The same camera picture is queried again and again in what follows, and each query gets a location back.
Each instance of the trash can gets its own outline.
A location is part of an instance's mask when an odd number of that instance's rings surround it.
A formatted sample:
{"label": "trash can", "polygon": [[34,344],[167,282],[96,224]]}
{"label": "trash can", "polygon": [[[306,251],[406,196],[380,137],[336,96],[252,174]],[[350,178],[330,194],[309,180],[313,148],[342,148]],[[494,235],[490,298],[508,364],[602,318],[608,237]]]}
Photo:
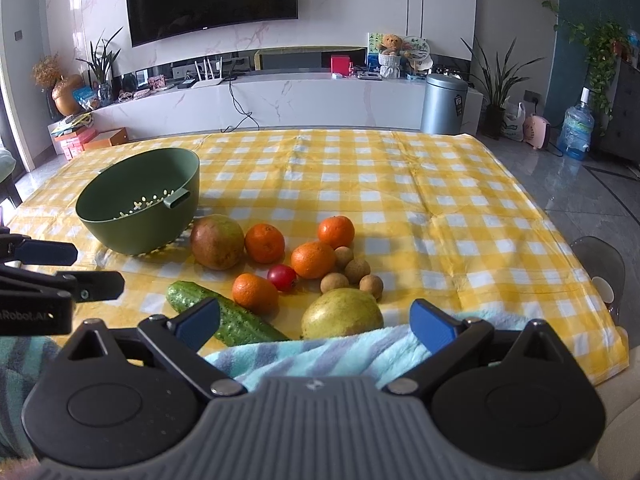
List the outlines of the trash can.
{"label": "trash can", "polygon": [[425,134],[458,135],[465,110],[466,81],[442,74],[426,77],[420,131]]}

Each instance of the tiled floor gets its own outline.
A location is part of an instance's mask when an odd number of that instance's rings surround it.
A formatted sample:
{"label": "tiled floor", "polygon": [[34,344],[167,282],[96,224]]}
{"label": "tiled floor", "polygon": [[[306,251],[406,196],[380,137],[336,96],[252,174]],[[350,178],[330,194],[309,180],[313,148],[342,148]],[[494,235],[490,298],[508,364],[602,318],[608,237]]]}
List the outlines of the tiled floor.
{"label": "tiled floor", "polygon": [[[27,173],[24,177],[20,178],[18,182],[15,183],[15,187],[18,190],[18,193],[20,193],[22,200],[27,200],[34,191],[46,183],[46,181],[54,176],[65,164],[65,156],[56,155],[53,158],[50,158],[39,168],[36,168],[34,171],[31,171],[31,173]],[[0,206],[2,207],[4,221],[8,222],[14,216],[15,209],[9,200],[5,200],[0,203]]]}
{"label": "tiled floor", "polygon": [[[514,174],[569,243],[581,236],[596,236],[623,255],[626,284],[620,308],[620,325],[628,331],[631,345],[638,346],[640,223],[637,219],[640,219],[640,180],[631,181],[612,174],[595,173],[603,185],[585,166],[635,176],[625,166],[612,162],[578,162],[550,152],[537,152],[528,144],[508,139],[496,141],[483,136],[479,139]],[[16,184],[22,199],[26,200],[65,163],[60,155],[22,177]],[[11,218],[14,211],[8,201],[2,203],[2,209],[5,221]]]}

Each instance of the door frame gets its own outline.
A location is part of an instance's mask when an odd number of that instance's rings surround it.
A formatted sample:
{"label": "door frame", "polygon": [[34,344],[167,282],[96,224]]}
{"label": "door frame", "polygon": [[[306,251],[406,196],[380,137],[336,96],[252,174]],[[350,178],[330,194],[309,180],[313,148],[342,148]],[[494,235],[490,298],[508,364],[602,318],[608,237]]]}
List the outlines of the door frame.
{"label": "door frame", "polygon": [[2,98],[4,99],[4,108],[6,109],[7,117],[9,117],[9,124],[11,130],[14,133],[14,139],[22,164],[26,171],[33,171],[36,169],[36,165],[33,163],[33,157],[27,148],[27,142],[24,138],[24,131],[20,125],[20,118],[15,113],[14,95],[11,92],[11,82],[6,76],[6,53],[4,51],[4,33],[2,32],[2,0],[0,0],[0,90],[2,91]]}

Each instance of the tangerine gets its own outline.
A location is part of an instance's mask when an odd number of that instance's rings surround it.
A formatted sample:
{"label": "tangerine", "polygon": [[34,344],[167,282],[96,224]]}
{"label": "tangerine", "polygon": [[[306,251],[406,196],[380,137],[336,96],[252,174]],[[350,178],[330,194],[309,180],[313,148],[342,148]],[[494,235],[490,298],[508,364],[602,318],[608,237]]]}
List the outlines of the tangerine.
{"label": "tangerine", "polygon": [[244,248],[259,264],[272,264],[284,256],[284,236],[272,225],[256,224],[244,236]]}
{"label": "tangerine", "polygon": [[335,265],[335,251],[324,242],[307,242],[291,253],[291,267],[307,280],[323,278]]}
{"label": "tangerine", "polygon": [[331,216],[318,226],[318,239],[334,249],[350,246],[355,235],[353,222],[346,216]]}
{"label": "tangerine", "polygon": [[255,274],[240,274],[231,293],[238,305],[258,316],[271,314],[278,308],[278,289],[269,280]]}

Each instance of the storage box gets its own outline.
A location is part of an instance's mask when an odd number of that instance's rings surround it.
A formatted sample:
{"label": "storage box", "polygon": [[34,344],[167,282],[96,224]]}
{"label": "storage box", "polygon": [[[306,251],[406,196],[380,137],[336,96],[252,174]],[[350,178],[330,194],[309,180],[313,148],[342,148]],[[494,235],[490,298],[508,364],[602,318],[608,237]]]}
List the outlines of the storage box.
{"label": "storage box", "polygon": [[98,132],[95,128],[85,127],[71,134],[55,137],[54,140],[60,143],[60,148],[62,148],[66,160],[71,160],[84,152],[84,143],[89,142],[97,135]]}
{"label": "storage box", "polygon": [[110,130],[95,136],[90,142],[84,145],[86,150],[98,150],[99,148],[108,148],[109,146],[118,146],[129,142],[127,137],[127,129]]}
{"label": "storage box", "polygon": [[331,56],[331,72],[333,74],[342,74],[343,76],[348,76],[350,62],[351,58],[349,56]]}

